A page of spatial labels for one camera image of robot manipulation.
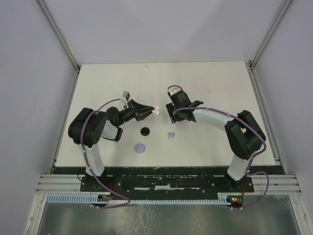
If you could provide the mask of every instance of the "black hockey puck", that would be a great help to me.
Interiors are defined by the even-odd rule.
[[[148,127],[143,127],[140,131],[143,136],[147,136],[150,133],[150,129]]]

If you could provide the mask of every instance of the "small white object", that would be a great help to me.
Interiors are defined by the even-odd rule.
[[[124,104],[128,105],[128,100],[129,100],[130,96],[131,95],[129,94],[129,92],[123,92],[123,94],[121,95],[121,101]]]
[[[152,111],[152,113],[154,113],[155,115],[159,115],[160,114],[160,107],[157,105],[154,105],[154,110]]]

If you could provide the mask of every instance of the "white wall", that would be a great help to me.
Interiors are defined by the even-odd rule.
[[[0,2],[0,234],[21,234],[75,72],[34,0]]]
[[[46,0],[79,64],[251,60],[282,0]]]
[[[296,0],[257,73],[289,173],[313,215],[313,1]]]

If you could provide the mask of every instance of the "white table surface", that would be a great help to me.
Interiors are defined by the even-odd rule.
[[[160,106],[160,115],[144,121],[135,119],[122,125],[119,142],[101,139],[99,148],[105,166],[225,166],[233,153],[226,133],[202,123],[183,121],[172,126],[165,105],[171,100],[167,87],[184,88],[190,100],[203,101],[210,107],[252,112],[265,131],[244,62],[179,62],[82,65],[67,118],[56,166],[84,166],[81,152],[67,135],[70,123],[84,107],[98,109],[109,100],[129,91],[131,98],[145,105]],[[122,109],[121,101],[109,107]],[[148,136],[140,129],[150,128]],[[175,133],[168,139],[168,133]],[[135,152],[142,143],[146,151]],[[275,165],[269,143],[254,165]]]

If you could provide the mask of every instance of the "metal frame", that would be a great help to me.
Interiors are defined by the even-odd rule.
[[[68,111],[69,111],[72,97],[75,91],[75,86],[76,86],[80,66],[76,62],[75,57],[71,49],[69,48],[61,30],[57,26],[45,0],[36,0],[36,2],[38,3],[43,14],[46,16],[57,39],[60,41],[62,48],[65,50],[67,56],[69,57],[69,60],[71,61],[73,67],[76,69],[75,82],[74,82],[72,93],[71,93],[70,100],[68,103],[67,113],[64,118],[64,124],[63,124],[62,131],[60,134],[58,146],[57,146],[55,155],[53,156],[53,160],[51,162],[51,166],[53,166],[53,163],[55,162],[55,158],[59,150],[60,141],[63,136],[65,121],[68,116]],[[273,126],[271,124],[268,110],[266,108],[266,103],[262,95],[262,91],[258,82],[257,74],[255,72],[255,67],[258,65],[262,55],[264,54],[268,44],[270,43],[270,40],[272,39],[274,33],[276,32],[278,26],[280,25],[287,11],[290,9],[290,6],[292,5],[292,3],[293,3],[293,0],[283,0],[261,45],[256,51],[254,58],[252,59],[252,61],[250,61],[249,64],[247,64],[248,74],[251,79],[252,87],[253,87],[253,90],[254,90],[258,105],[259,105],[263,122],[265,124],[269,143],[272,147],[276,164],[279,165],[279,162],[280,162],[285,172],[287,172],[286,164],[283,159],[283,155],[281,153],[281,149],[279,147],[275,132],[273,130]],[[268,190],[268,194],[269,195],[289,195],[301,234],[304,234],[304,235],[313,234],[312,221],[309,217],[307,208],[305,206],[296,176],[295,175],[270,175],[269,177],[270,177],[270,187]],[[246,193],[246,194],[247,195],[262,194],[266,187],[265,176],[253,176],[252,182],[255,188],[255,192]],[[34,203],[31,209],[29,219],[27,221],[25,231],[24,231],[25,235],[37,234],[37,231],[40,225],[40,220],[43,214],[44,206],[46,203],[46,199],[48,198],[49,195],[51,196],[52,193],[54,195],[59,195],[59,194],[75,195],[75,196],[86,195],[86,193],[80,191],[80,181],[78,181],[77,175],[42,175],[40,177],[39,184],[36,189]],[[90,192],[88,195],[95,196],[97,194],[99,193]],[[220,197],[223,197],[224,195],[228,195],[228,194],[235,195],[234,193],[219,193],[218,195]]]
[[[279,160],[284,171],[286,173],[288,173],[286,162],[283,158],[282,150],[280,148],[280,145],[278,143],[272,122],[270,120],[270,116],[268,113],[268,109],[267,109],[267,106],[265,103],[265,99],[264,99],[264,96],[263,96],[263,93],[261,90],[261,86],[260,86],[256,71],[255,71],[255,69],[251,68],[250,64],[248,64],[248,63],[246,63],[246,67],[247,67],[248,74],[249,74],[249,77],[251,80],[251,84],[252,84],[252,88],[253,88],[253,91],[255,94],[255,98],[257,100],[259,110],[261,112],[261,117],[262,117],[262,120],[264,123],[266,133],[268,135],[268,141],[269,141],[269,144],[272,148],[275,161]]]
[[[59,40],[61,47],[64,49],[66,55],[68,56],[70,62],[73,65],[74,69],[76,71],[78,71],[80,66],[77,63],[75,56],[74,56],[73,52],[71,51],[62,31],[57,26],[52,14],[51,14],[51,11],[48,8],[47,3],[45,2],[45,0],[36,0],[36,2],[38,4],[39,8],[41,9],[41,11],[43,12],[44,16],[46,17],[48,23],[50,24],[55,36]]]
[[[277,31],[277,29],[278,29],[280,23],[282,22],[284,16],[286,15],[288,10],[290,9],[292,3],[293,3],[293,0],[283,0],[282,4],[280,5],[280,7],[279,7],[279,9],[278,9],[278,11],[274,17],[274,20],[272,21],[272,23],[269,26],[268,31],[266,32],[266,35],[265,35],[263,41],[261,42],[259,48],[257,49],[254,58],[250,62],[250,67],[252,69],[254,69],[257,66],[257,64],[260,62],[262,55],[264,54],[266,48],[268,47],[268,44],[270,43],[273,35]]]
[[[67,104],[67,110],[66,110],[64,118],[63,118],[63,124],[62,124],[61,131],[60,131],[60,134],[59,134],[58,143],[56,145],[55,153],[54,153],[53,158],[51,159],[51,162],[50,162],[50,165],[49,165],[49,172],[48,172],[49,174],[52,173],[54,165],[56,163],[56,159],[57,159],[58,154],[59,154],[61,141],[62,141],[62,137],[63,137],[64,131],[65,131],[65,125],[66,125],[66,122],[67,122],[67,117],[68,117],[68,114],[69,114],[70,106],[71,106],[72,101],[73,101],[73,97],[74,97],[75,88],[76,88],[76,85],[77,85],[79,72],[80,72],[80,69],[77,70],[76,73],[75,73],[75,79],[74,79],[74,82],[73,82],[73,87],[72,87],[71,94],[70,94],[70,97],[69,97],[69,101],[68,101],[68,104]]]
[[[301,195],[301,190],[295,175],[270,175],[270,186],[268,195]],[[246,192],[245,195],[262,194],[267,185],[266,176],[252,176],[252,182],[255,192]],[[64,193],[64,194],[86,194],[80,191],[81,182],[77,175],[41,175],[36,193]],[[106,192],[90,192],[89,194],[109,194]],[[236,195],[240,193],[218,193],[218,195]]]
[[[302,195],[289,196],[301,234],[313,234],[313,225]]]

